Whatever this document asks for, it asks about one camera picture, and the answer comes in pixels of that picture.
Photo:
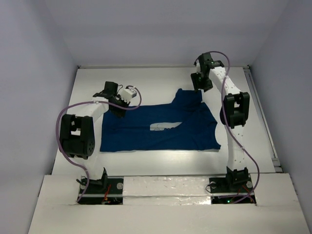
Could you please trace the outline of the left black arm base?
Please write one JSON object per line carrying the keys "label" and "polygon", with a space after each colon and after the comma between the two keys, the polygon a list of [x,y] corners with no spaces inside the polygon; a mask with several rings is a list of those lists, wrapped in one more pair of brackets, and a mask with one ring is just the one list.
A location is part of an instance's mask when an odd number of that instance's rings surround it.
{"label": "left black arm base", "polygon": [[108,177],[107,181],[90,181],[90,184],[78,201],[81,205],[122,205],[123,177]]}

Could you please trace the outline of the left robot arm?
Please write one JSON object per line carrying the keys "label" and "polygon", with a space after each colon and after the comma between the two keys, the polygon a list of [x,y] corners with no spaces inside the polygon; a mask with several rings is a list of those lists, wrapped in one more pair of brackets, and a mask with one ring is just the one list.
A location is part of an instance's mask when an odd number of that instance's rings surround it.
{"label": "left robot arm", "polygon": [[119,84],[107,81],[104,89],[93,94],[90,101],[72,104],[64,108],[58,115],[56,123],[56,137],[58,149],[64,158],[72,165],[82,169],[85,177],[78,180],[83,188],[91,187],[98,193],[104,192],[108,187],[107,173],[103,170],[103,176],[90,179],[87,166],[75,158],[87,161],[95,150],[95,122],[105,113],[110,112],[116,117],[124,117],[131,100],[139,97],[140,92],[132,85],[119,90]]}

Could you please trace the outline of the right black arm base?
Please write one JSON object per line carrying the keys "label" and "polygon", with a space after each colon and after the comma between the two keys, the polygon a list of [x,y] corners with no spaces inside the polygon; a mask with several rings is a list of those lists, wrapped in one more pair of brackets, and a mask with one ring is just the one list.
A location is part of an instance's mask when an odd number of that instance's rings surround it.
{"label": "right black arm base", "polygon": [[207,193],[211,195],[212,204],[256,204],[253,183],[251,178],[242,185],[232,188],[226,186],[224,177],[211,177],[209,183],[205,186]]}

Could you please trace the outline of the blue printed t-shirt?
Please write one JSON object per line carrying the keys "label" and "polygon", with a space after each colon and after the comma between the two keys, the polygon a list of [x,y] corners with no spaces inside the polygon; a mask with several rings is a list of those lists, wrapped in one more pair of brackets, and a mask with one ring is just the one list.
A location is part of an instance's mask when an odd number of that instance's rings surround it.
{"label": "blue printed t-shirt", "polygon": [[178,89],[168,104],[140,106],[122,118],[105,113],[100,151],[218,151],[216,126],[201,92]]}

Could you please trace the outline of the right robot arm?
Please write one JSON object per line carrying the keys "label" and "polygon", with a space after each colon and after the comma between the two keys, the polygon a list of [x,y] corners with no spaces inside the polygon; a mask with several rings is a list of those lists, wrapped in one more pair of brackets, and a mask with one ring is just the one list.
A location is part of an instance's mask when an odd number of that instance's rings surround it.
{"label": "right robot arm", "polygon": [[243,127],[249,117],[250,95],[242,92],[228,75],[223,62],[213,60],[209,52],[194,62],[196,72],[191,74],[194,90],[207,92],[214,86],[221,93],[220,120],[228,140],[228,162],[224,177],[211,177],[209,192],[238,193],[249,181],[249,172],[241,143]]}

